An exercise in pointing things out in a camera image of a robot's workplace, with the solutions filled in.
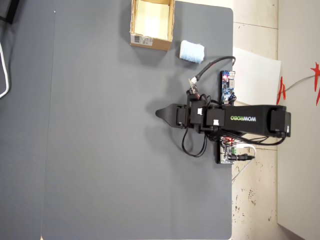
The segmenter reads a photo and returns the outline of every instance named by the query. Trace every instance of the white wall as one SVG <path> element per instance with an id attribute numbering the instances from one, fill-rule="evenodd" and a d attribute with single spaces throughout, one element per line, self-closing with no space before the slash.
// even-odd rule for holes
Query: white wall
<path id="1" fill-rule="evenodd" d="M 320 63 L 320 0 L 279 0 L 278 59 L 284 84 L 311 76 Z M 320 82 L 286 93 L 291 138 L 278 147 L 278 223 L 305 239 L 320 239 Z"/>

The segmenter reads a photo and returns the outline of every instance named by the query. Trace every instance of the white paper sheet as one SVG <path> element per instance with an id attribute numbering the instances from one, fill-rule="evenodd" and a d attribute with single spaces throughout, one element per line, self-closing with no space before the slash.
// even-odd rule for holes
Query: white paper sheet
<path id="1" fill-rule="evenodd" d="M 234 93 L 237 101 L 248 105 L 275 105 L 281 61 L 233 48 L 236 62 Z"/>

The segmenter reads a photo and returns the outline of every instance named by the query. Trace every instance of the floor tile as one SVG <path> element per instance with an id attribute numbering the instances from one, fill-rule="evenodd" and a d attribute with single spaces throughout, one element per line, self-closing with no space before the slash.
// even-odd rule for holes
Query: floor tile
<path id="1" fill-rule="evenodd" d="M 232 176 L 246 164 L 239 162 L 232 166 Z M 256 159 L 232 185 L 231 239 L 287 240 L 291 237 L 277 223 L 277 151 L 258 150 Z"/>
<path id="2" fill-rule="evenodd" d="M 233 21 L 278 28 L 278 0 L 234 0 Z"/>
<path id="3" fill-rule="evenodd" d="M 234 23 L 233 46 L 266 58 L 277 60 L 278 30 Z"/>

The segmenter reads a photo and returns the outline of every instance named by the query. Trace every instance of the white cable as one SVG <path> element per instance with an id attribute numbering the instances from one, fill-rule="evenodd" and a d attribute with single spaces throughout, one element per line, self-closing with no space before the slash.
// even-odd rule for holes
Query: white cable
<path id="1" fill-rule="evenodd" d="M 257 155 L 257 150 L 255 148 L 255 146 L 253 146 L 252 144 L 247 144 L 247 143 L 237 143 L 235 145 L 236 148 L 239 148 L 239 149 L 244 149 L 244 148 L 251 148 L 254 150 L 254 156 Z"/>
<path id="2" fill-rule="evenodd" d="M 7 68 L 5 64 L 4 51 L 2 50 L 1 42 L 0 42 L 0 54 L 1 54 L 1 62 L 2 62 L 2 67 L 4 71 L 4 77 L 5 77 L 5 91 L 0 94 L 0 98 L 2 98 L 4 95 L 6 95 L 9 92 L 9 79 L 8 79 L 8 73 L 7 73 Z"/>

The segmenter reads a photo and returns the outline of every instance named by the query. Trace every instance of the blue sponge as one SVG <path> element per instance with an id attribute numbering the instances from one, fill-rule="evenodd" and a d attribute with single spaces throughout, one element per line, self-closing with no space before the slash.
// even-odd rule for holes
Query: blue sponge
<path id="1" fill-rule="evenodd" d="M 205 47 L 183 40 L 180 46 L 180 58 L 200 64 L 205 58 Z"/>

